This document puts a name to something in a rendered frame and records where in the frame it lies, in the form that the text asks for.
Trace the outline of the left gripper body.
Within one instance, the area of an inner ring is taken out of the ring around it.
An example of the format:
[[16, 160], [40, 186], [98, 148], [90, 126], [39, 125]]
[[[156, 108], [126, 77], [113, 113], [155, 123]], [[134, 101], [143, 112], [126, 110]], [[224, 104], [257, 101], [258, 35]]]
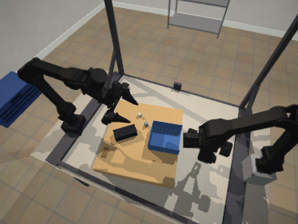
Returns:
[[[189, 128], [187, 132], [197, 132], [197, 130]], [[219, 155], [228, 157], [231, 153], [232, 147], [233, 147], [232, 142], [227, 141], [227, 146], [219, 146], [215, 149], [217, 150], [217, 149], [221, 148], [220, 152], [219, 152]]]

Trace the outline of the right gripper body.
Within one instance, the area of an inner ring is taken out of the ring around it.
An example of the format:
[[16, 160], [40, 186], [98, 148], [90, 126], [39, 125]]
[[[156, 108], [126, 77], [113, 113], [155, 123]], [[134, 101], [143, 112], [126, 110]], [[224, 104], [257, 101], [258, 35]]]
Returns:
[[[127, 90], [128, 90], [128, 87], [129, 87], [129, 84], [128, 83], [122, 83], [122, 87], [121, 87], [121, 89], [122, 90], [124, 90], [123, 92], [122, 92], [122, 94], [121, 94], [121, 96], [120, 97], [122, 97], [122, 96], [124, 96], [124, 94], [127, 92]], [[106, 88], [105, 87], [103, 87], [103, 89], [101, 90], [101, 92], [99, 93], [99, 95], [98, 95], [98, 97], [97, 97], [97, 103], [102, 103], [102, 104], [104, 104], [104, 105], [107, 105], [107, 108], [108, 108], [108, 110], [107, 110], [107, 112], [104, 114], [104, 118], [102, 118], [102, 123], [103, 124], [105, 124], [105, 125], [107, 125], [113, 118], [114, 118], [114, 116], [115, 116], [115, 112], [114, 112], [114, 110], [115, 110], [115, 107], [117, 106], [117, 104], [118, 104], [118, 102], [119, 102], [119, 100], [117, 100], [117, 101], [113, 101], [113, 103], [112, 103], [112, 105], [109, 105], [108, 103], [106, 103], [103, 99], [102, 99], [102, 94], [104, 94], [104, 95], [106, 95], [106, 93], [107, 93], [107, 91], [106, 91]]]

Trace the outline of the blue open tray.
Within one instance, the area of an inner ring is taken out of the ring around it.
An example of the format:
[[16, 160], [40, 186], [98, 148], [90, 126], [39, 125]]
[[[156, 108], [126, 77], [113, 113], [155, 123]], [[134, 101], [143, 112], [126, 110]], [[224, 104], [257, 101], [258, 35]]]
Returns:
[[[181, 130], [173, 123], [155, 122], [147, 143], [149, 150], [178, 155]], [[149, 145], [148, 145], [149, 144]]]

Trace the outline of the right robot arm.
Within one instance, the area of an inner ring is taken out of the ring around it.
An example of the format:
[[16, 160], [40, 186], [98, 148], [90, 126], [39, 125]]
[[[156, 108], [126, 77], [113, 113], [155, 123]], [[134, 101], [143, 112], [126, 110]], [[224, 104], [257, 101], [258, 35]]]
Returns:
[[[75, 67], [63, 68], [40, 60], [38, 57], [28, 61], [17, 73], [21, 80], [34, 85], [56, 106], [59, 120], [65, 121], [65, 125], [72, 127], [75, 127], [79, 121], [79, 117], [77, 118], [74, 114], [76, 111], [75, 105], [71, 102], [64, 101], [47, 83], [43, 75], [61, 80], [67, 87], [73, 90], [81, 89], [83, 95], [87, 94], [94, 99], [97, 99], [98, 94], [108, 79], [108, 74], [104, 69], [93, 69], [90, 67], [87, 71], [86, 69]], [[106, 88], [107, 93], [106, 95], [102, 94], [102, 99], [109, 105], [112, 105], [113, 101], [120, 99], [124, 91], [121, 87], [122, 84], [120, 82], [114, 81], [111, 88]]]

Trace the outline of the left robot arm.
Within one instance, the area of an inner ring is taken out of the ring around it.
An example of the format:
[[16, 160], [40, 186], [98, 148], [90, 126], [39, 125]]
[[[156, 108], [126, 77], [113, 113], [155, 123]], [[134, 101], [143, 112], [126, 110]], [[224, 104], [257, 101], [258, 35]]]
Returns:
[[[291, 113], [289, 118], [287, 113]], [[214, 164], [217, 158], [215, 148], [226, 146], [226, 141], [232, 136], [271, 127], [286, 131], [272, 146], [261, 149], [263, 157], [256, 158], [255, 165], [257, 172], [273, 174], [283, 171], [285, 155], [298, 144], [298, 105], [274, 106], [270, 110], [230, 120], [211, 119], [199, 126], [198, 132], [183, 133], [183, 148], [199, 148], [197, 159], [206, 164]]]

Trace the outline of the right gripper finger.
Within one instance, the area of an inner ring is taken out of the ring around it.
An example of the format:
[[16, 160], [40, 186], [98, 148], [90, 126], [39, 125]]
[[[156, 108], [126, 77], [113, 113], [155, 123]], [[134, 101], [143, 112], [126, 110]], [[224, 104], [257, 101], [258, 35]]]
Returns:
[[114, 118], [109, 123], [111, 122], [131, 123], [128, 119], [120, 116], [117, 112], [115, 113]]
[[127, 92], [124, 94], [124, 96], [122, 97], [122, 99], [134, 104], [134, 105], [138, 105], [138, 103], [135, 101], [135, 99], [132, 97], [132, 95], [130, 94], [130, 88], [128, 88]]

